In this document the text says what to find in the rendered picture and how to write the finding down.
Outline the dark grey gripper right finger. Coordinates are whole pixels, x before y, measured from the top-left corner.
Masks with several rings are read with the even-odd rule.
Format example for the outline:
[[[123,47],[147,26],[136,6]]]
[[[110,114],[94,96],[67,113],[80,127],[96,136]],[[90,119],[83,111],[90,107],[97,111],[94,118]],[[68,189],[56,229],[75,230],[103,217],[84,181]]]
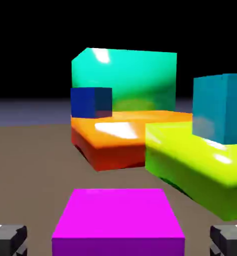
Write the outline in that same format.
[[[209,236],[212,240],[210,256],[237,256],[237,224],[212,225]]]

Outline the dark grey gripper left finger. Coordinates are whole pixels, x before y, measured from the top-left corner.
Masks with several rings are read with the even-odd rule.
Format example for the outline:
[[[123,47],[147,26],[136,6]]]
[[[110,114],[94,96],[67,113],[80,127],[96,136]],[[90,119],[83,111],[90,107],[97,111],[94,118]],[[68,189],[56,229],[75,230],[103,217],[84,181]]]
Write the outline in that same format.
[[[0,256],[28,256],[26,225],[0,224]]]

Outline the large lime green box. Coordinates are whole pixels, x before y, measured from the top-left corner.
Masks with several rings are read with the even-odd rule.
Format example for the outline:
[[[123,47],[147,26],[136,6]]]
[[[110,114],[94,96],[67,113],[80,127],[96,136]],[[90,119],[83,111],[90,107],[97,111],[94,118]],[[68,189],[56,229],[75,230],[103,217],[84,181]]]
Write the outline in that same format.
[[[145,168],[222,220],[237,220],[237,144],[193,135],[190,121],[148,123]]]

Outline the large orange box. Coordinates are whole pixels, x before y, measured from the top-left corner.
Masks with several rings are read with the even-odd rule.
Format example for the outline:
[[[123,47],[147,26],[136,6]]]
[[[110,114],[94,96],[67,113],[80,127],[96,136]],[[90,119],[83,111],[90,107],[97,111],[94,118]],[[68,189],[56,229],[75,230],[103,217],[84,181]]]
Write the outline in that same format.
[[[97,172],[145,165],[145,126],[190,122],[192,114],[168,110],[115,111],[110,117],[72,117],[71,142]]]

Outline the small dark blue cube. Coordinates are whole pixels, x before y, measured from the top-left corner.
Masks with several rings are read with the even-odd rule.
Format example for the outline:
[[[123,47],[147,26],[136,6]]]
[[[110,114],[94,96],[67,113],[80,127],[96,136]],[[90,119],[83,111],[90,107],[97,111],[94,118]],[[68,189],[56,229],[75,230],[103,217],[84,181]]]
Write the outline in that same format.
[[[71,116],[97,119],[113,114],[111,87],[76,87],[70,89]]]

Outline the small teal blue cube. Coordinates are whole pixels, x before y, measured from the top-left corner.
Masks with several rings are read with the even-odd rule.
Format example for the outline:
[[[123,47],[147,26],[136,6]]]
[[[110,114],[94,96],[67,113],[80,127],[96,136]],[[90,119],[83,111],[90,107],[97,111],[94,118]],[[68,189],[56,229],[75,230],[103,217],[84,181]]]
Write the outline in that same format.
[[[193,79],[192,133],[237,145],[237,73]]]

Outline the small magenta cube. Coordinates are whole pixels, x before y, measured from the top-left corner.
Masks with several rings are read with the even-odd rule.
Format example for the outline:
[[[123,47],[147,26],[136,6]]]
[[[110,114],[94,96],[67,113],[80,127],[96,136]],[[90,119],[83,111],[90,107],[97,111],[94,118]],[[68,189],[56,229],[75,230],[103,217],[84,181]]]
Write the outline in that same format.
[[[185,256],[185,235],[160,188],[77,188],[52,256]]]

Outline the large turquoise box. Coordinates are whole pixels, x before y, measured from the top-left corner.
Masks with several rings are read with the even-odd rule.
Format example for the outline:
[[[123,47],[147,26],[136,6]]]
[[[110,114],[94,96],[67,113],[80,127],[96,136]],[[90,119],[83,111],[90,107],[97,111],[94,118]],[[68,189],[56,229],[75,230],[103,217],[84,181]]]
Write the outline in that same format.
[[[174,111],[177,54],[174,52],[86,48],[71,61],[72,87],[112,89],[112,108]]]

